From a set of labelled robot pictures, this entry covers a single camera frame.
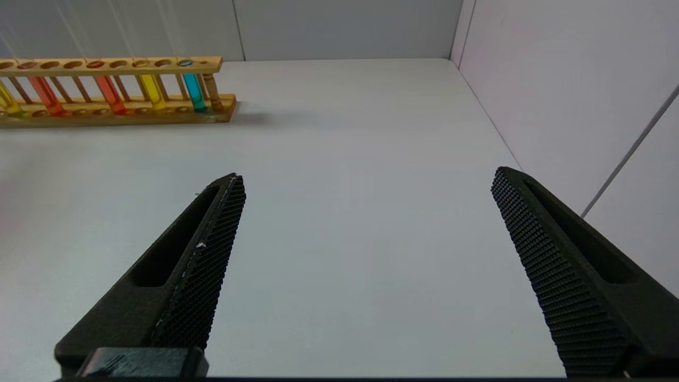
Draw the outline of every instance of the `blue liquid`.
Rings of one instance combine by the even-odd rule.
[[[194,111],[196,111],[196,113],[204,113],[208,111],[208,108],[205,106],[205,101],[203,101],[203,94],[200,91],[200,85],[198,84],[198,78],[196,75],[186,73],[182,76],[184,77],[186,89],[189,91],[189,98],[194,104]]]

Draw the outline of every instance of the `red liquid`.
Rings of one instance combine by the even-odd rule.
[[[33,89],[35,89],[38,97],[40,97],[40,101],[47,107],[47,111],[49,111],[50,114],[54,117],[58,117],[66,113],[66,110],[64,110],[61,102],[59,102],[59,99],[54,95],[52,88],[50,88],[50,85],[45,78],[29,77],[29,82],[33,85]]]
[[[107,76],[107,75],[97,75],[97,76],[94,76],[94,81],[96,82],[96,85],[99,86],[99,90],[101,90],[101,94],[103,94],[106,102],[109,103],[109,106],[111,107],[111,110],[113,110],[114,114],[117,114],[117,115],[120,116],[120,115],[127,113],[127,109],[125,108],[125,104],[120,99],[120,96],[118,95],[118,91],[113,86],[113,82],[111,81],[111,78],[109,76]]]

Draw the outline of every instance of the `wooden test tube rack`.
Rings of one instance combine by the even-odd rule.
[[[132,58],[102,58],[86,63],[82,59],[39,59],[27,65],[14,60],[0,60],[0,77],[10,80],[20,97],[14,99],[22,112],[9,114],[0,106],[0,127],[68,127],[68,126],[109,126],[140,124],[212,123],[229,122],[236,108],[236,95],[219,94],[213,74],[221,68],[220,56],[190,57],[190,66],[178,65],[175,57],[153,57],[133,61]],[[192,73],[200,83],[205,112],[194,111],[182,75]],[[180,94],[167,94],[160,75],[174,75]],[[141,96],[128,95],[128,89],[120,79],[121,75],[133,75],[141,88]],[[154,110],[149,95],[141,86],[141,76],[154,76],[165,108]],[[81,77],[111,76],[117,86],[126,113],[116,115],[109,103],[95,90],[91,95],[83,86]],[[53,116],[41,99],[30,98],[17,80],[18,77],[49,78],[54,85],[65,113]],[[80,94],[68,94],[58,77],[70,77]]]

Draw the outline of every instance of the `white table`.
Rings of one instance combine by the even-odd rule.
[[[0,131],[3,377],[55,379],[54,344],[232,171],[211,375],[564,375],[490,195],[516,163],[451,62],[215,77],[230,124]]]

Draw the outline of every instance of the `white wall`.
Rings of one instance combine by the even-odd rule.
[[[135,39],[144,55],[172,55],[155,1],[114,1],[134,10]],[[186,40],[185,54],[222,55],[227,61],[447,58],[462,4],[462,0],[167,1],[181,15],[177,28]],[[59,0],[65,2],[77,9],[99,56],[129,55],[106,1]],[[0,2],[0,15],[21,36],[25,54],[78,57],[54,4],[6,0]],[[0,57],[9,56],[0,44]]]
[[[460,70],[523,170],[576,212],[679,84],[676,0],[477,0]]]
[[[247,60],[448,58],[462,0],[236,0]]]
[[[679,296],[679,101],[675,100],[586,220]]]

